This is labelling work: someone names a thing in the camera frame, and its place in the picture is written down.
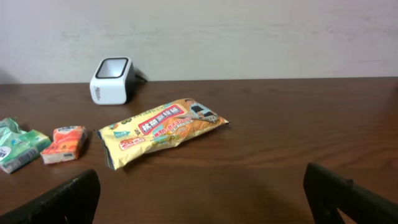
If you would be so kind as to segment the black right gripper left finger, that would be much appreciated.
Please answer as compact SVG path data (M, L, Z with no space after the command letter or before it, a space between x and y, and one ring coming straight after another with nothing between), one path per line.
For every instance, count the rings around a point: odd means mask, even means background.
M96 171L86 170L1 215L1 223L92 223L100 192Z

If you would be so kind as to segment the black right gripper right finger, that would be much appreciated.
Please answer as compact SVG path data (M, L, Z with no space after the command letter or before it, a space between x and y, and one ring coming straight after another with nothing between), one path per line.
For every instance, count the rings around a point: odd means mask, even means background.
M316 163L307 165L303 188L315 223L397 223L397 204Z

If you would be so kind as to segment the orange tissue pack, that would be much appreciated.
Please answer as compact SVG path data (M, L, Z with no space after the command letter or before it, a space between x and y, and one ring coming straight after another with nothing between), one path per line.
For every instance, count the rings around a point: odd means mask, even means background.
M53 142L40 156L46 165L73 161L79 158L87 138L84 126L65 126L53 131Z

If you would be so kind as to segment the teal tissue pack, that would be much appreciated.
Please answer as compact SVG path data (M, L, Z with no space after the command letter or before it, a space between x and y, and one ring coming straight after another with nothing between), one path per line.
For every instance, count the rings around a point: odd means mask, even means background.
M1 169L11 174L38 158L50 145L50 138L36 130L12 133L1 143Z

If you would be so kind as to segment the mint Zappy wipes packet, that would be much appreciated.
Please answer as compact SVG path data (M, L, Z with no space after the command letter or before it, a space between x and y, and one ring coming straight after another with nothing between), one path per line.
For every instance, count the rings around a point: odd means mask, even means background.
M15 139L20 138L26 131L22 130L13 118L1 121L1 146L10 145Z

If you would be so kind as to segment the large yellow wipes packet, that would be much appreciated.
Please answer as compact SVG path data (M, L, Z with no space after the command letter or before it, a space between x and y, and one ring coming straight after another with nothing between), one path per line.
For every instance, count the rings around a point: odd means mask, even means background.
M160 105L98 131L105 164L124 167L143 154L177 147L229 121L192 98Z

